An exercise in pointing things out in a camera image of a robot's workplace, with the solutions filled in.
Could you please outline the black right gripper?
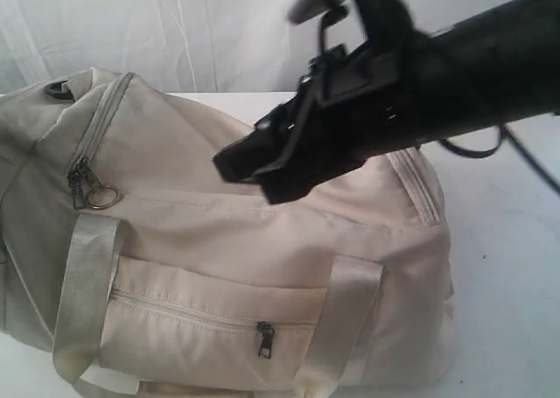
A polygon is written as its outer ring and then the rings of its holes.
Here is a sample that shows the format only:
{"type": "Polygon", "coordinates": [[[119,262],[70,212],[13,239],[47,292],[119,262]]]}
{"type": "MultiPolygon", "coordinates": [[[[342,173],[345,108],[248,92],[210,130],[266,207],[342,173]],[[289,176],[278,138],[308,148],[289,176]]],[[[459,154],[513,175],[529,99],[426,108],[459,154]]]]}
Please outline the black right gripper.
{"type": "Polygon", "coordinates": [[[419,146],[417,58],[408,47],[346,57],[332,49],[291,100],[214,155],[216,170],[228,183],[252,183],[255,173],[266,200],[283,204],[371,157],[419,146]]]}

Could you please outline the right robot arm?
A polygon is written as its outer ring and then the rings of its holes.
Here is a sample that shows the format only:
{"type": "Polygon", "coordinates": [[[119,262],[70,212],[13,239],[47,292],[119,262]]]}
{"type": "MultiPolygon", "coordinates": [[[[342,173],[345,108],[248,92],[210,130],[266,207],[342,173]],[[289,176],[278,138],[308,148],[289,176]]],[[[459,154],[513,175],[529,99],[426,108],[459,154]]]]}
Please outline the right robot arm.
{"type": "Polygon", "coordinates": [[[559,0],[514,0],[436,35],[403,0],[293,0],[293,24],[319,18],[318,55],[295,96],[213,162],[228,183],[258,185],[271,204],[369,158],[559,111],[559,0]]]}

